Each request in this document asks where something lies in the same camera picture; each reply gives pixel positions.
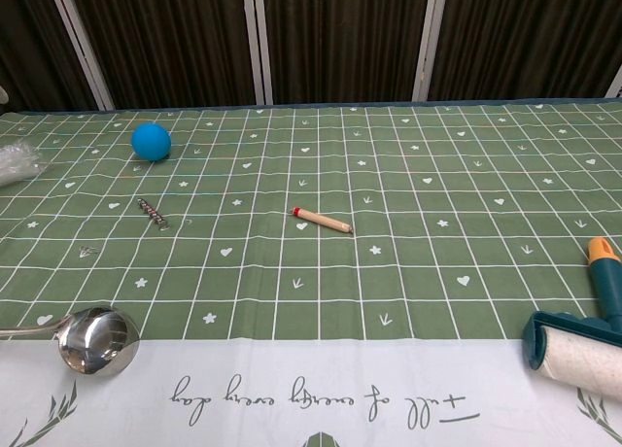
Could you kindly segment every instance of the stainless steel ladle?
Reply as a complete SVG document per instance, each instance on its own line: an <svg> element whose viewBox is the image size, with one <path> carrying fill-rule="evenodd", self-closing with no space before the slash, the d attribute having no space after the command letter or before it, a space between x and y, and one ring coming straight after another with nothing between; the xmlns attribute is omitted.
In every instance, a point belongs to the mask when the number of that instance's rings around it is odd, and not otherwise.
<svg viewBox="0 0 622 447"><path fill-rule="evenodd" d="M134 359L140 343L136 325L119 309L96 306L35 327L1 328L0 337L54 332L60 356L83 374L110 376Z"/></svg>

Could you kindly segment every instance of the wooden pencil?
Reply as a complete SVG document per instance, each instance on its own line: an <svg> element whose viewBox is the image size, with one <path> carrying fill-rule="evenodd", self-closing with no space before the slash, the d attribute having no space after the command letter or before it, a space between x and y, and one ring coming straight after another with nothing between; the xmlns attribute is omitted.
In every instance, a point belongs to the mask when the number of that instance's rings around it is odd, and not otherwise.
<svg viewBox="0 0 622 447"><path fill-rule="evenodd" d="M328 228L343 231L344 233L354 233L354 230L352 229L351 225L344 223L342 221L331 219L330 217L327 217L327 216L316 214L315 212L307 211L306 209L294 207L292 209L292 214L294 214L295 217L305 219L306 221L313 222L314 224L327 226Z"/></svg>

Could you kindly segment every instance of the teal handle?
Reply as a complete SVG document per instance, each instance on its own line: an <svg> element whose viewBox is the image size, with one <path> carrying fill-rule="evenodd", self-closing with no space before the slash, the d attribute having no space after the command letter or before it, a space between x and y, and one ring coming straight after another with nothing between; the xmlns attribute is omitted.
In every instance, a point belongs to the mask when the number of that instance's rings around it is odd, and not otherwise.
<svg viewBox="0 0 622 447"><path fill-rule="evenodd" d="M605 320L612 330L622 331L622 263L600 258L590 264L592 283Z"/></svg>

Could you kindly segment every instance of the metal spring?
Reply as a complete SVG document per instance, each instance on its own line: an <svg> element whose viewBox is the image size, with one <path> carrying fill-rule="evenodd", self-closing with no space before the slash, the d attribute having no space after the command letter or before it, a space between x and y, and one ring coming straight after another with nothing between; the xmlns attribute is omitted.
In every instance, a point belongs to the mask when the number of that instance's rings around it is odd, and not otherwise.
<svg viewBox="0 0 622 447"><path fill-rule="evenodd" d="M138 206L149 216L149 218L155 222L160 230L165 230L169 227L166 219L154 209L149 202L145 199L138 199Z"/></svg>

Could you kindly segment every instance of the lint roller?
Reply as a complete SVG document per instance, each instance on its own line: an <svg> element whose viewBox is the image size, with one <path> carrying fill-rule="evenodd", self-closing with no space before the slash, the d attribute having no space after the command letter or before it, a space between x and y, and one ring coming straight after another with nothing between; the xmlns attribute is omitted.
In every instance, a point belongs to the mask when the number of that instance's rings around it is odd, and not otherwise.
<svg viewBox="0 0 622 447"><path fill-rule="evenodd" d="M542 376L622 400L622 263L604 238L590 241L588 261L604 318L536 311L523 353Z"/></svg>

